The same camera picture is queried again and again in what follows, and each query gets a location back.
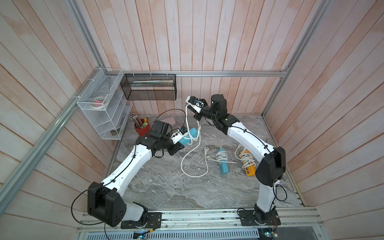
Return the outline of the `blue power strip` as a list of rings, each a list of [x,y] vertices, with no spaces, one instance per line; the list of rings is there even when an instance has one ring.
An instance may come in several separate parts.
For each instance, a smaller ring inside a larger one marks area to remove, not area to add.
[[[196,128],[190,129],[190,131],[186,131],[182,138],[179,140],[179,143],[183,146],[191,145],[194,141],[198,139],[199,131]]]
[[[216,160],[219,161],[219,169],[220,174],[225,175],[229,173],[229,167],[228,167],[228,154],[227,151],[220,147],[218,149],[218,152],[216,154]]]

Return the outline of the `orange power strip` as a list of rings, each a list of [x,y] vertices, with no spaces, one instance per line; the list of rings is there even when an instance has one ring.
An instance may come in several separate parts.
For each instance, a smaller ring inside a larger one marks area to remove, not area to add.
[[[254,177],[256,175],[256,163],[251,153],[244,149],[239,153],[238,159],[243,163],[242,168],[248,177]]]

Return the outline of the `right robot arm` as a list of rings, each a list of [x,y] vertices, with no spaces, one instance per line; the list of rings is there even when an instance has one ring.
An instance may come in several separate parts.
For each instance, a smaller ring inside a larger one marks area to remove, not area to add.
[[[228,113],[227,100],[223,95],[211,96],[211,103],[205,99],[189,96],[186,99],[188,109],[196,120],[209,119],[225,135],[238,141],[259,163],[255,175],[260,182],[259,197],[255,211],[261,216],[269,216],[276,209],[276,185],[286,172],[286,151],[282,147],[267,144],[248,130],[238,118]]]

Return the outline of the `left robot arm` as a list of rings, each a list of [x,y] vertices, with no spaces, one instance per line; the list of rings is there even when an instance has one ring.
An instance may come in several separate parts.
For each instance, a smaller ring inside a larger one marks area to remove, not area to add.
[[[148,208],[138,203],[126,203],[123,195],[134,176],[157,151],[174,155],[185,147],[180,141],[188,133],[185,126],[168,132],[171,125],[155,121],[151,130],[136,140],[131,153],[101,183],[93,182],[88,188],[88,214],[111,227],[131,221],[145,226]]]

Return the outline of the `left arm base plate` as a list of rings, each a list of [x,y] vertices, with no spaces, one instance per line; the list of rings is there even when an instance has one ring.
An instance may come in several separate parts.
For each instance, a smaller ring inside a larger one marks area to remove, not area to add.
[[[144,213],[139,221],[122,221],[121,229],[133,229],[133,230],[156,230],[161,227],[162,213],[161,212],[149,212]]]

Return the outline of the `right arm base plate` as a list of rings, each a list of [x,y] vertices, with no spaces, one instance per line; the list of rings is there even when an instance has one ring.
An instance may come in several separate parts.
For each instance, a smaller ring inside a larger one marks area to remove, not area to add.
[[[242,226],[279,226],[281,220],[274,207],[270,212],[264,213],[263,211],[237,209],[237,214],[241,220]]]

